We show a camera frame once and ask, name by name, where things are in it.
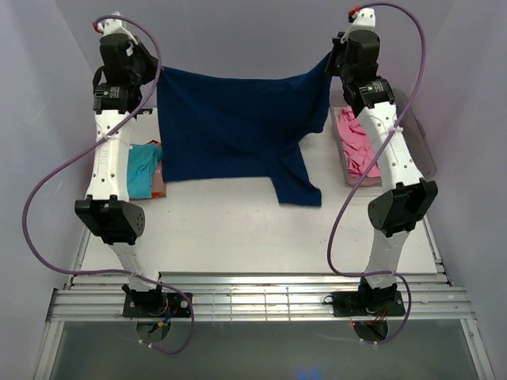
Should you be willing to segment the navy blue t shirt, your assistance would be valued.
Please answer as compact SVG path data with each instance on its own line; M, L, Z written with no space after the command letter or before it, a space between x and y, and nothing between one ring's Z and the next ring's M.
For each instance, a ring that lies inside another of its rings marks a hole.
M267 177L280 204L321 207L300 141L324 128L327 57L281 79L216 78L166 67L157 88L166 182Z

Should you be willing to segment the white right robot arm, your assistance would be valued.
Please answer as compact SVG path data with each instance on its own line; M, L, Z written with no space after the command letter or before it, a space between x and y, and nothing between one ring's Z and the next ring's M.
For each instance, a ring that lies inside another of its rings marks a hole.
M427 181L417 168L396 126L395 95L377 74L379 47L373 31L339 32L326 66L328 75L341 79L345 103L371 143L382 181L381 195L368 205L374 229L368 264L357 291L332 293L337 316L404 315L395 273L404 243L438 193L436 182Z

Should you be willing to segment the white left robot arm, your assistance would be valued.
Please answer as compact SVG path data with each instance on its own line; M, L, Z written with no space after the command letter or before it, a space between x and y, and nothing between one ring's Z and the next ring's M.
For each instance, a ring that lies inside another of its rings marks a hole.
M93 77L93 110L98 147L93 172L83 200L74 204L76 215L99 237L129 272L126 312L159 316L168 298L158 285L140 279L143 266L135 243L143 234L145 214L131 203L128 194L128 155L136 115L142 100L141 87L154 80L157 60L127 32L105 33L99 50L103 65Z

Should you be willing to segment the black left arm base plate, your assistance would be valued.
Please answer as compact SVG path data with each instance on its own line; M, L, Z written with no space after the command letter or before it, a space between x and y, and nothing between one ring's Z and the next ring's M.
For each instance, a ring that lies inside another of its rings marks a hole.
M189 302L192 300L191 293L185 294L184 298L178 293L166 293L132 291L125 295L122 316L126 318L165 318L170 315L178 318L186 318L192 315Z

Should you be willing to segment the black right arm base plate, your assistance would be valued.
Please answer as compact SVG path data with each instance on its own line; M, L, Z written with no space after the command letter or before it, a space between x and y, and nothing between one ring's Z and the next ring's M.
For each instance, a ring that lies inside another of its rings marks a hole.
M402 295L396 291L393 297L360 298L358 291L335 291L324 297L322 303L332 307L335 317L403 317L406 315Z

